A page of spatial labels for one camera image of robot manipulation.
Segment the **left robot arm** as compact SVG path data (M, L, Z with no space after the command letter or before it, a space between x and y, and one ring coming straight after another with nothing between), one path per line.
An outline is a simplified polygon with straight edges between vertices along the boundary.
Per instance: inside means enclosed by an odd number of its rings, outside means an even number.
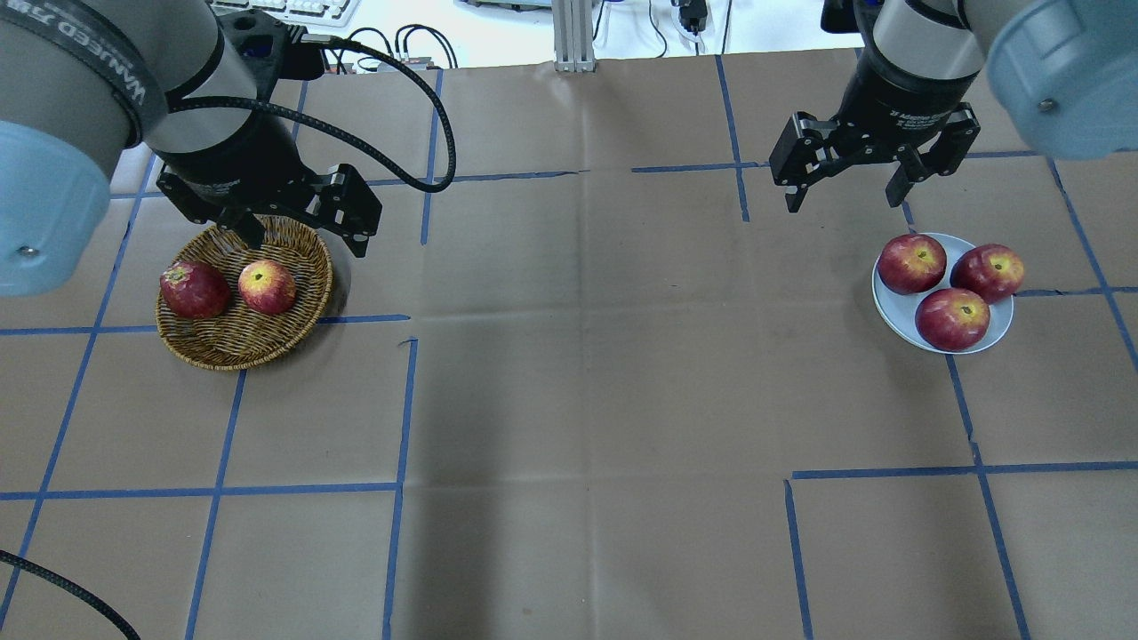
M1 17L5 297L69 280L139 145L195 224L257 248L261 219L287 216L365 255L381 202L351 165L310 170L284 129L296 114L271 102L282 77L324 73L330 36L206 1L5 1Z

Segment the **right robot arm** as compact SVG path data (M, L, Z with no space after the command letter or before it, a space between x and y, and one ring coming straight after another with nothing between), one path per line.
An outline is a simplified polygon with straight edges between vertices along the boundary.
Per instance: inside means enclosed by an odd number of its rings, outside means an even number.
M773 183L792 213L813 184L855 165L897 165L892 207L955 173L982 129L965 101L980 74L1045 156L1135 149L1133 1L826 1L820 28L858 34L864 48L838 113L794 113L773 146Z

